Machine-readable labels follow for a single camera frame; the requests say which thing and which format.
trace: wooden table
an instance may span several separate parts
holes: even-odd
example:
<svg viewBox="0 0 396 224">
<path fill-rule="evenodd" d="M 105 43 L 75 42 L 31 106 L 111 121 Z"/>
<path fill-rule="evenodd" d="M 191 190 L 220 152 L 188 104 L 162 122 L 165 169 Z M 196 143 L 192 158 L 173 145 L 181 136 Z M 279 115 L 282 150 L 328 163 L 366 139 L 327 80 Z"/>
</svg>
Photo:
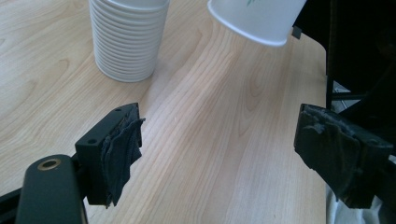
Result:
<svg viewBox="0 0 396 224">
<path fill-rule="evenodd" d="M 301 103 L 324 106 L 325 51 L 269 48 L 172 0 L 152 77 L 121 83 L 92 53 L 88 1 L 0 2 L 0 195 L 111 109 L 140 104 L 143 157 L 91 223 L 323 223 L 324 182 L 294 152 Z"/>
</svg>

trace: upside-down paper cup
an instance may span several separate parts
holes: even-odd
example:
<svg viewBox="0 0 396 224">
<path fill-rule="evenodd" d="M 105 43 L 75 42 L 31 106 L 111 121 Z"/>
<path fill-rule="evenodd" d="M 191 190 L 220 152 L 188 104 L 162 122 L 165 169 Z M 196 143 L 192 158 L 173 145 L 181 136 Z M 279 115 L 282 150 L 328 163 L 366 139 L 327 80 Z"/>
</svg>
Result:
<svg viewBox="0 0 396 224">
<path fill-rule="evenodd" d="M 98 68 L 122 82 L 154 72 L 169 0 L 90 0 L 93 50 Z"/>
<path fill-rule="evenodd" d="M 288 39 L 306 0 L 209 0 L 210 13 L 222 24 L 253 41 L 273 47 Z"/>
</svg>

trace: black chair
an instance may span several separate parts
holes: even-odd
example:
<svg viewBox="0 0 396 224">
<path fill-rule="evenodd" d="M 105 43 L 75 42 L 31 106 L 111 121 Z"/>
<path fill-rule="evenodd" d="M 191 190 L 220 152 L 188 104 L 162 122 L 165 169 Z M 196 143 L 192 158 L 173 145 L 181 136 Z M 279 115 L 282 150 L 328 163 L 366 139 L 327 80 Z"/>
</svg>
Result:
<svg viewBox="0 0 396 224">
<path fill-rule="evenodd" d="M 328 109 L 365 97 L 396 57 L 395 0 L 308 0 L 294 26 L 326 49 Z M 332 92 L 334 81 L 350 92 Z"/>
</svg>

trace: paper cup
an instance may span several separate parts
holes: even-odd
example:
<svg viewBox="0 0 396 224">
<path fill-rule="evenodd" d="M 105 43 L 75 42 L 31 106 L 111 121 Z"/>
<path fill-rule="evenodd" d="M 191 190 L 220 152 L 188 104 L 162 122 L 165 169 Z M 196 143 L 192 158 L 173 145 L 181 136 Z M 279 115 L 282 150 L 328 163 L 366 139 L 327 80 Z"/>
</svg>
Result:
<svg viewBox="0 0 396 224">
<path fill-rule="evenodd" d="M 269 46 L 286 43 L 306 0 L 209 0 L 210 13 L 244 37 Z"/>
</svg>

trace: wood grain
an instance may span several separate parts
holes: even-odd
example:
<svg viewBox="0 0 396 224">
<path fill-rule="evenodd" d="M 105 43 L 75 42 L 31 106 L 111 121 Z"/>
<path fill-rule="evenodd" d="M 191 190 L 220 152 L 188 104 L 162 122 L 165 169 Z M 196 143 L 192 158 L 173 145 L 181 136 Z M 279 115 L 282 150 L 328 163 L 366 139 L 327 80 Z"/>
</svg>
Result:
<svg viewBox="0 0 396 224">
<path fill-rule="evenodd" d="M 138 102 L 143 157 L 91 223 L 324 223 L 324 182 L 293 150 L 300 104 L 324 105 L 324 49 L 250 42 L 205 4 L 172 0 L 155 73 L 121 83 L 94 63 L 88 1 L 1 1 L 0 194 Z"/>
</svg>

